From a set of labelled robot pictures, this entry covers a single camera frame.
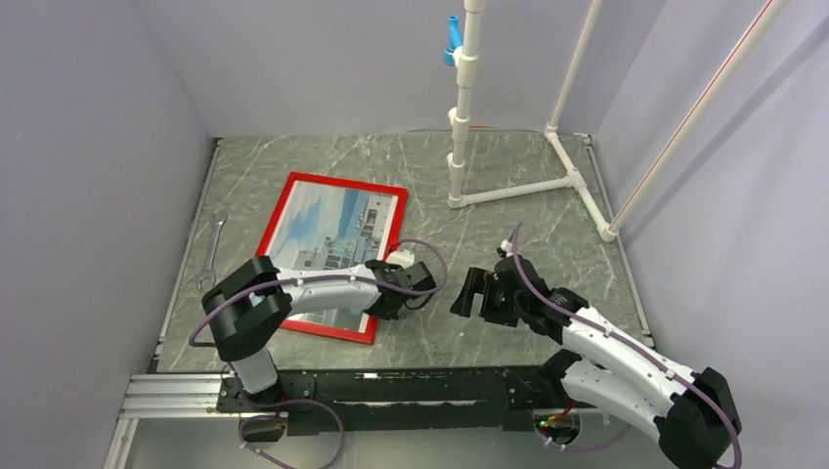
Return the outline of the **silver open-end wrench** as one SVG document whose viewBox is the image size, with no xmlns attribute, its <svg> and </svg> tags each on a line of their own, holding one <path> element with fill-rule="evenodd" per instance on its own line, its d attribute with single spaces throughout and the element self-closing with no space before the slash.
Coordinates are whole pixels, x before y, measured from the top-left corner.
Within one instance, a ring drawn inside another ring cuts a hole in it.
<svg viewBox="0 0 829 469">
<path fill-rule="evenodd" d="M 214 260 L 223 226 L 228 220 L 226 211 L 218 211 L 210 217 L 210 237 L 207 244 L 204 260 L 196 278 L 196 287 L 199 290 L 210 288 L 216 281 Z"/>
</svg>

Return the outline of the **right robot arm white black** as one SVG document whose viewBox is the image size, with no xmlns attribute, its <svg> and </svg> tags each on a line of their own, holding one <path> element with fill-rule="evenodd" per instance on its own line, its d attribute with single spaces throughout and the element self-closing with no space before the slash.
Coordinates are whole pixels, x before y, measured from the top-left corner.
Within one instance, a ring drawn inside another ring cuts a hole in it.
<svg viewBox="0 0 829 469">
<path fill-rule="evenodd" d="M 674 362 L 616 327 L 585 298 L 550 287 L 521 255 L 490 270 L 468 270 L 451 313 L 530 329 L 559 350 L 538 370 L 550 405 L 567 401 L 607 411 L 649 435 L 678 468 L 716 468 L 742 430 L 727 379 Z"/>
</svg>

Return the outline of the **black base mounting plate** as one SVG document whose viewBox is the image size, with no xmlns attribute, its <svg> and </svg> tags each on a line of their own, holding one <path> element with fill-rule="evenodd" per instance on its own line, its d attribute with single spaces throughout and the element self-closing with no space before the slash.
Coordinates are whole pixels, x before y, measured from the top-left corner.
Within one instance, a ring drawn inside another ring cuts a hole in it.
<svg viewBox="0 0 829 469">
<path fill-rule="evenodd" d="M 284 369 L 275 390 L 243 393 L 221 380 L 220 414 L 278 415 L 289 436 L 323 432 L 499 428 L 533 431 L 572 409 L 551 391 L 536 365 Z"/>
</svg>

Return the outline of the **white PVC pipe stand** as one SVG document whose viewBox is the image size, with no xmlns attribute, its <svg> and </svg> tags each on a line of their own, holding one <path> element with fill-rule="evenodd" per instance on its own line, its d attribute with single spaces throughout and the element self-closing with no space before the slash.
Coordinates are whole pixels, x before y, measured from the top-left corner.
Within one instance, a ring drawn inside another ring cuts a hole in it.
<svg viewBox="0 0 829 469">
<path fill-rule="evenodd" d="M 450 177 L 448 206 L 453 209 L 460 209 L 469 205 L 531 193 L 572 189 L 577 193 L 591 216 L 601 240 L 611 242 L 619 236 L 620 230 L 639 205 L 651 184 L 656 181 L 658 175 L 673 158 L 679 146 L 690 136 L 691 131 L 697 126 L 705 111 L 715 102 L 716 97 L 724 90 L 726 84 L 741 64 L 749 57 L 750 53 L 788 5 L 788 2 L 785 0 L 764 2 L 762 8 L 741 34 L 699 97 L 666 141 L 653 163 L 633 189 L 631 195 L 611 219 L 605 217 L 598 207 L 595 197 L 589 192 L 584 176 L 574 164 L 567 150 L 563 147 L 558 133 L 561 114 L 571 94 L 577 73 L 583 62 L 587 46 L 592 38 L 603 6 L 603 2 L 600 0 L 589 2 L 564 80 L 543 131 L 545 140 L 552 146 L 565 169 L 565 176 L 559 179 L 488 192 L 472 194 L 463 192 L 461 183 L 465 175 L 464 153 L 470 128 L 471 90 L 477 78 L 480 28 L 482 14 L 486 5 L 487 2 L 485 0 L 465 0 L 463 2 L 464 21 L 459 21 L 458 23 L 462 35 L 462 45 L 454 52 L 455 65 L 453 67 L 456 69 L 456 83 L 458 86 L 457 105 L 448 111 L 453 139 L 453 150 L 446 156 Z"/>
</svg>

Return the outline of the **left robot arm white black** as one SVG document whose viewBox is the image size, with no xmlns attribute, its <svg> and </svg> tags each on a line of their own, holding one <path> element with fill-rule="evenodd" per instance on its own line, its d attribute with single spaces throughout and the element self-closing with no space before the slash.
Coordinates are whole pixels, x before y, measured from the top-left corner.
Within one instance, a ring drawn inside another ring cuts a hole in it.
<svg viewBox="0 0 829 469">
<path fill-rule="evenodd" d="M 240 380 L 242 397 L 266 410 L 282 392 L 267 343 L 287 319 L 345 309 L 395 320 L 408 301 L 439 288 L 422 261 L 404 267 L 368 260 L 347 269 L 294 271 L 256 256 L 203 294 L 205 319 L 189 342 L 215 348 Z"/>
</svg>

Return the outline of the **blue pipe fitting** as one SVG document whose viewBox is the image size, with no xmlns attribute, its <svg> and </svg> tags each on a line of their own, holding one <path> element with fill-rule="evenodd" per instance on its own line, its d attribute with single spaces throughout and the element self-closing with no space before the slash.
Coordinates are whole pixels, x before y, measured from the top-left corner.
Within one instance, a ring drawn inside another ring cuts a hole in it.
<svg viewBox="0 0 829 469">
<path fill-rule="evenodd" d="M 447 66 L 455 65 L 454 52 L 462 45 L 462 35 L 458 23 L 458 16 L 451 15 L 447 17 L 447 44 L 443 54 L 443 62 Z"/>
</svg>

